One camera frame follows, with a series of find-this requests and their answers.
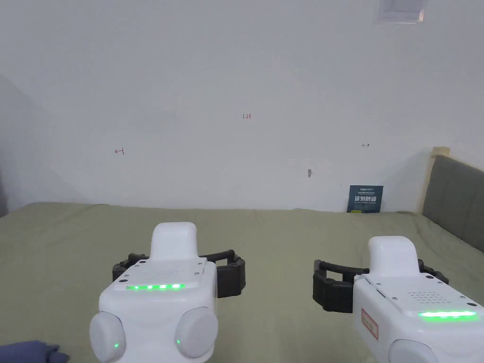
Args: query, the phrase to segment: ceiling vent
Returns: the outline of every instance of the ceiling vent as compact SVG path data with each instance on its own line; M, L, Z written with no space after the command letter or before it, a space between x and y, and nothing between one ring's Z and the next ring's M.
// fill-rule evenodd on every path
M427 0L379 0L378 21L417 24L424 20Z

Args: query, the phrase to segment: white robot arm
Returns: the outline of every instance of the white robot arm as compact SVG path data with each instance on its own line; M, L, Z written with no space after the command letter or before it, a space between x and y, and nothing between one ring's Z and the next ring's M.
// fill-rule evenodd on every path
M484 308L417 260L405 237L374 237L370 269L315 261L313 299L325 310L353 313L378 363L484 362ZM342 281L326 277L341 273Z
M218 268L221 259L228 265ZM150 257L131 254L113 267L91 320L94 354L101 363L206 362L218 333L217 298L244 287L245 262L234 251L199 257L194 224L161 223Z

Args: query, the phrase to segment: bed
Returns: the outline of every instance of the bed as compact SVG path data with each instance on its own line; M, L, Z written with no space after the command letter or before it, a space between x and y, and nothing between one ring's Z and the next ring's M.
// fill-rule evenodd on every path
M0 219L0 345L38 339L60 344L74 363L96 362L89 323L113 264L130 252L148 254L158 223L190 221L200 254L233 248L246 260L242 295L219 299L210 362L374 362L351 316L312 300L315 259L367 267L371 237L406 236L427 266L484 303L483 212L476 204L484 175L439 155L429 179L423 214L27 205ZM457 196L447 196L449 188Z

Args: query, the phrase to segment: green led light strip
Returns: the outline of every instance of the green led light strip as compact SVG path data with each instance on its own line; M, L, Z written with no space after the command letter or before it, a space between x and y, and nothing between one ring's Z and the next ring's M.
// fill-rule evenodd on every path
M172 284L172 285L134 285L126 286L126 290L180 290L185 288L183 284Z
M475 315L477 315L475 311L437 311L434 313L419 313L419 316L424 318L460 318L473 317Z

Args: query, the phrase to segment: blue book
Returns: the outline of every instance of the blue book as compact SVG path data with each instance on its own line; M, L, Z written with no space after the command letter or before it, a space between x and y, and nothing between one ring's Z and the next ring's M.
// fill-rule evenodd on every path
M383 185L350 185L348 213L379 213Z

